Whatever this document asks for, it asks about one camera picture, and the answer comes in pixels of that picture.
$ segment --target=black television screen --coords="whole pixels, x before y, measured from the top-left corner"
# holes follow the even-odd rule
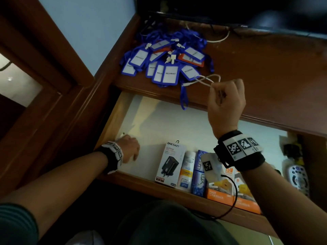
[[[327,0],[137,0],[141,16],[327,34]]]

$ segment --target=hand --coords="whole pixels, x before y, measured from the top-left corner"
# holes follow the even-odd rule
[[[245,104],[242,79],[211,84],[208,119],[217,139],[230,131],[237,130]]]
[[[133,156],[133,160],[135,161],[140,152],[140,144],[136,138],[131,138],[130,135],[125,135],[116,143],[120,146],[123,151],[123,163],[128,163],[131,156]]]

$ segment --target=white charging cable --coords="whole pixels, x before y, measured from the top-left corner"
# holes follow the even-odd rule
[[[212,75],[208,75],[208,76],[203,76],[203,75],[198,75],[198,76],[196,76],[195,78],[194,78],[194,82],[189,82],[189,83],[183,83],[183,86],[184,87],[187,87],[187,86],[190,86],[190,85],[192,85],[192,84],[194,84],[194,83],[197,83],[197,82],[199,82],[199,83],[202,83],[203,85],[205,85],[205,86],[208,86],[208,87],[211,87],[209,84],[207,84],[207,83],[204,83],[204,82],[202,82],[203,80],[208,80],[209,82],[214,82],[213,80],[211,80],[209,77],[212,77],[212,76],[216,76],[216,77],[218,77],[219,79],[218,79],[218,82],[220,82],[220,79],[221,79],[221,77],[220,77],[220,75],[217,75],[217,74],[212,74]]]
[[[224,41],[225,39],[227,39],[230,33],[231,33],[231,32],[228,31],[227,35],[226,35],[224,38],[220,39],[220,40],[207,40],[207,42],[208,42],[208,43],[219,43],[219,42]]]

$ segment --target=wrist strap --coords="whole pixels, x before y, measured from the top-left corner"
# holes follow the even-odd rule
[[[109,141],[105,144],[102,144],[95,151],[104,153],[108,159],[108,165],[103,171],[106,174],[114,173],[118,168],[118,164],[121,165],[123,162],[123,151],[115,142]]]
[[[261,154],[263,148],[252,137],[237,130],[223,135],[214,151],[226,168],[235,166],[240,172],[255,169],[265,162]]]

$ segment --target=white charger box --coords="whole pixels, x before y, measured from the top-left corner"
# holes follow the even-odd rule
[[[180,176],[186,146],[168,142],[163,151],[156,182],[175,188]]]

